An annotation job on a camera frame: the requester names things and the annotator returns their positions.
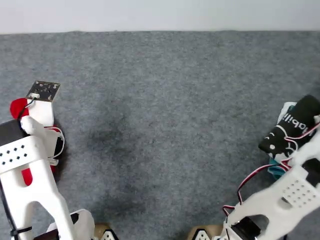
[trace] floor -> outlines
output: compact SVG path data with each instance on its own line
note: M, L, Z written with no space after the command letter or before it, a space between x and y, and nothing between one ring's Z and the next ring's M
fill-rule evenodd
M122 240L184 240L221 224L239 183L268 157L282 105L320 98L320 32L68 32L0 35L0 122L35 80L59 82L67 148L57 177L70 211ZM274 182L263 172L245 198ZM37 204L34 232L53 220ZM316 239L320 211L289 240ZM0 207L0 234L9 239Z

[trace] red wire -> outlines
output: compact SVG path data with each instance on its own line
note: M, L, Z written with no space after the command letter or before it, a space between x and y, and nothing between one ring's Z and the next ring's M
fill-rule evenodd
M262 170L266 169L266 168L269 168L269 167L274 167L274 166L278 166L280 168L283 168L284 171L288 171L288 169L286 169L284 166L280 165L280 164L267 164L267 165L263 165L261 167L258 167L256 170L254 170L253 172L251 172L239 185L238 187L238 190L237 190L237 196L238 196L238 199L239 199L239 202L240 204L243 203L243 200L242 200L242 197L241 197L241 194L240 194L240 190L241 188L251 179L253 178L255 175L257 175L258 173L260 173Z

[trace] black object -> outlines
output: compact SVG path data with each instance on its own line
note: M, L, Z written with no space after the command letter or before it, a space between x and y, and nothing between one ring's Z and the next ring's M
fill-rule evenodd
M289 157L294 150L309 142L313 135L295 140L296 144L285 140L285 137L299 137L310 130L316 124L314 116L317 115L320 115L320 102L314 96L304 96L259 143L259 148L273 158L282 153Z
M118 236L115 234L115 232L112 229L106 229L103 234L105 234L106 232L111 232L114 237L114 240L119 240Z
M20 128L20 121L18 120L11 120L11 121L7 121L5 123L0 124L0 146L12 143L19 139L23 139L26 136L27 134ZM1 181L0 181L0 198L2 200L4 211L11 228L10 235L14 238L14 240L18 240L19 239L18 235L20 233L30 231L31 227L28 227L25 229L17 229L16 224L12 218L11 212L9 210L8 202L7 202Z
M52 231L48 231L39 236L36 236L33 240L59 240L58 229L54 229Z
M197 230L195 231L192 240L196 240L196 237L197 237L197 235L198 235L198 233L199 233L200 231L205 231L205 233L207 233L207 231L206 231L205 229L199 228L199 229L197 229Z
M20 122L16 119L0 124L0 146L23 139L28 135L20 128Z
M249 217L231 226L231 229L243 240L255 240L260 235L261 229Z
M71 217L71 220L72 220L73 225L75 225L76 222L78 222L78 220L79 220L79 213L71 214L70 217Z
M308 172L306 180L314 187L320 183L320 161L316 158L304 162L302 167Z
M60 83L35 81L26 95L27 98L36 98L40 101L52 102L59 90Z

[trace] black fabric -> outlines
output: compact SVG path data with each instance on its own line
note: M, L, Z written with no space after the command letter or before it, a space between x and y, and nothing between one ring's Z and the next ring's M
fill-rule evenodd
M302 167L307 170L306 180L314 187L320 183L320 161L317 158L307 160Z
M285 154L286 157L289 157L296 148L307 143L313 134L295 140L297 145L288 142L285 137L299 137L307 132L315 126L314 116L317 115L320 115L320 102L312 95L304 96L260 142L259 148L271 154L273 158L277 154Z

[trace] red object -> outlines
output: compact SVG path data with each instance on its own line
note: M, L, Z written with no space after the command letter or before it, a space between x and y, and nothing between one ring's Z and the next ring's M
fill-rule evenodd
M18 98L16 100L12 101L11 105L10 105L10 113L11 113L12 117L14 119L17 119L19 116L19 113L24 109L24 107L27 104L28 104L28 100L26 98ZM23 114L21 117L28 116L28 115L29 115L29 110L28 110L28 108L26 108L23 111Z
M12 101L11 105L10 105L10 113L11 113L12 117L14 119L18 119L18 116L19 116L20 112L24 109L24 107L27 104L28 104L28 100L26 98L18 98L16 100ZM23 114L21 115L21 117L24 117L24 116L29 116L28 108L26 108L23 111ZM51 165L50 167L51 167L52 173L55 173L56 166L52 166ZM22 173L22 176L23 176L24 183L27 186L31 185L32 181L33 181L33 177L32 177L32 173L30 171L30 168L22 170L21 173Z

